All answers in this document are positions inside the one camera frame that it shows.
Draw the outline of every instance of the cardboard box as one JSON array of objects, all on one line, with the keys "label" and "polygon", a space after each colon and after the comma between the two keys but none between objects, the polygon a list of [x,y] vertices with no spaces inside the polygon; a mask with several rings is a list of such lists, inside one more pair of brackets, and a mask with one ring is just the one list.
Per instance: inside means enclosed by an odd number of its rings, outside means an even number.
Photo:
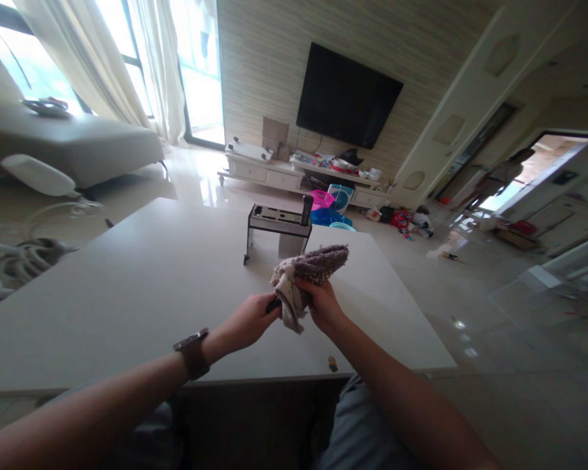
[{"label": "cardboard box", "polygon": [[285,124],[269,117],[263,117],[263,130],[261,132],[261,146],[268,147],[274,152],[273,159],[287,161],[290,148],[287,145],[287,133],[289,124]]},{"label": "cardboard box", "polygon": [[287,142],[288,131],[289,124],[275,121],[266,116],[263,117],[263,130],[261,131],[263,137],[277,142]]},{"label": "cardboard box", "polygon": [[523,251],[528,251],[540,246],[540,242],[535,238],[524,235],[514,229],[497,229],[494,231],[495,236],[505,242],[520,248]]}]

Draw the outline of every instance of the towel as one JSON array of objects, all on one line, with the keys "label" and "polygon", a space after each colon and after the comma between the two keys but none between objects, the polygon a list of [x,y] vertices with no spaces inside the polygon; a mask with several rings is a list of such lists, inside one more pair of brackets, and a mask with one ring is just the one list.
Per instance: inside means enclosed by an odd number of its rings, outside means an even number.
[{"label": "towel", "polygon": [[301,256],[288,258],[274,269],[270,284],[283,302],[283,324],[290,330],[301,334],[304,328],[299,323],[307,312],[311,296],[298,288],[295,278],[300,277],[321,286],[341,268],[348,258],[347,245],[331,245]]}]

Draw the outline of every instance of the blue basket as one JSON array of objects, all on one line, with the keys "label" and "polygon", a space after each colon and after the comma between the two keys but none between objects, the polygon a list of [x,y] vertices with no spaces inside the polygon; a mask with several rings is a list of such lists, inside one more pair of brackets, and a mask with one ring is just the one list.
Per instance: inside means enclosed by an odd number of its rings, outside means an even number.
[{"label": "blue basket", "polygon": [[342,222],[334,222],[329,226],[332,228],[341,228],[342,230],[350,230],[351,232],[357,232],[353,227]]}]

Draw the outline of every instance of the lamp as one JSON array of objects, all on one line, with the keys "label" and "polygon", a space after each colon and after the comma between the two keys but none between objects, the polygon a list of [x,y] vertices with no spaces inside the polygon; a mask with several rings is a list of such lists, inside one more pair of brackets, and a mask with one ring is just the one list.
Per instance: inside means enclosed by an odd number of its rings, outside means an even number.
[{"label": "lamp", "polygon": [[74,180],[49,164],[18,153],[4,158],[0,165],[18,180],[48,196],[80,197]]}]

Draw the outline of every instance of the television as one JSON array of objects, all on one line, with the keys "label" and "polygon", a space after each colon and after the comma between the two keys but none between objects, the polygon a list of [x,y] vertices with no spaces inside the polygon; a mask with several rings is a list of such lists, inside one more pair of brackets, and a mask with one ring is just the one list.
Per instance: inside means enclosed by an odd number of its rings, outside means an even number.
[{"label": "television", "polygon": [[296,125],[372,149],[403,84],[312,42]]}]

